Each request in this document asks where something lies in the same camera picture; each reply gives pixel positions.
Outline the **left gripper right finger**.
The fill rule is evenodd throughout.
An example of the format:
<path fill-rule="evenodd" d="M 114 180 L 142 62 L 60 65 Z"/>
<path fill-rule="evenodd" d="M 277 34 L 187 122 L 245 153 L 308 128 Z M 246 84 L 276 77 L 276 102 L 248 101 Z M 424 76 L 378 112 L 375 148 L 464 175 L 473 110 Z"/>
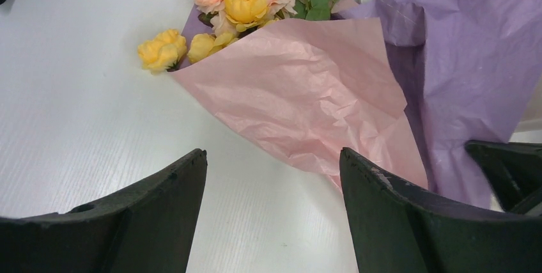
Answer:
<path fill-rule="evenodd" d="M 439 196 L 351 148 L 339 160 L 360 272 L 540 272 L 541 218 Z"/>

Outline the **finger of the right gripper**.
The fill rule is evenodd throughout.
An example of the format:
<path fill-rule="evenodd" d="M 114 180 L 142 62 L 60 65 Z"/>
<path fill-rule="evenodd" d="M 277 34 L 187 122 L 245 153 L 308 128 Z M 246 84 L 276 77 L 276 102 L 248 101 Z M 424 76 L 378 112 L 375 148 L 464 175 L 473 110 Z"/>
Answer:
<path fill-rule="evenodd" d="M 541 144 L 470 140 L 465 150 L 481 168 L 504 212 L 541 216 Z"/>

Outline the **pink purple flower bouquet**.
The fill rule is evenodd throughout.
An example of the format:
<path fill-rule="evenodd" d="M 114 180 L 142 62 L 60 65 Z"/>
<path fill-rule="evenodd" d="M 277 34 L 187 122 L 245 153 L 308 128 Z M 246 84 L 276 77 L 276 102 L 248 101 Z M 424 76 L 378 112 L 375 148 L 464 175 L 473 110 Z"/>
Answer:
<path fill-rule="evenodd" d="M 231 130 L 342 187 L 339 151 L 447 198 L 493 190 L 465 150 L 541 126 L 541 0 L 194 0 L 140 44 Z"/>

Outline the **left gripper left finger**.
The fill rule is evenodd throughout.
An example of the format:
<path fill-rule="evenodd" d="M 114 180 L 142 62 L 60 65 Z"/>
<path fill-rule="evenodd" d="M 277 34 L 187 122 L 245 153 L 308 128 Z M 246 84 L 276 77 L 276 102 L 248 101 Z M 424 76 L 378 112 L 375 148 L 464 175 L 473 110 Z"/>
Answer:
<path fill-rule="evenodd" d="M 1 219 L 2 272 L 185 272 L 206 152 L 71 211 Z"/>

